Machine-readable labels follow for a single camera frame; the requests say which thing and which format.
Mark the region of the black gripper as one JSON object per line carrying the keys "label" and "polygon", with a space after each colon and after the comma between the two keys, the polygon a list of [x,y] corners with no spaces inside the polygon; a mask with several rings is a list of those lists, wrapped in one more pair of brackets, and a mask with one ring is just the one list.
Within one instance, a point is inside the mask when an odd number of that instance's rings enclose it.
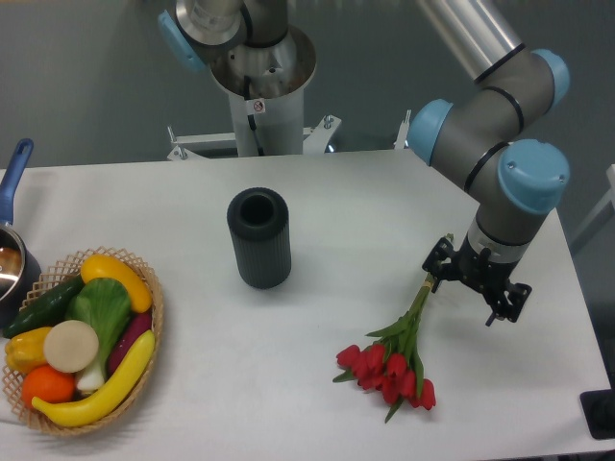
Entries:
{"label": "black gripper", "polygon": [[442,236],[429,252],[422,268],[431,279],[432,293],[442,281],[461,281],[483,295],[492,313],[485,325],[490,327],[496,320],[516,323],[525,303],[532,292],[530,285],[511,283],[512,263],[501,263],[490,259],[491,251],[483,248],[477,253],[468,239],[464,239],[455,252],[454,235]]}

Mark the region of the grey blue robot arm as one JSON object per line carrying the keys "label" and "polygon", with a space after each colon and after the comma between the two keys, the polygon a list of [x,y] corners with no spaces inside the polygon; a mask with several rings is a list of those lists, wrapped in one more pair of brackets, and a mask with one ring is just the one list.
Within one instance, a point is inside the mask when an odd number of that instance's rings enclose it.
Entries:
{"label": "grey blue robot arm", "polygon": [[[493,319],[514,322],[530,289],[510,275],[570,175],[558,149],[522,132],[566,95],[570,73],[558,55],[527,49],[490,1],[420,7],[480,89],[463,107],[429,102],[406,133],[416,156],[479,205],[460,248],[437,243],[424,267],[480,293]],[[241,156],[308,151],[303,92],[315,50],[284,1],[178,1],[158,24],[176,59],[208,69],[227,93]]]}

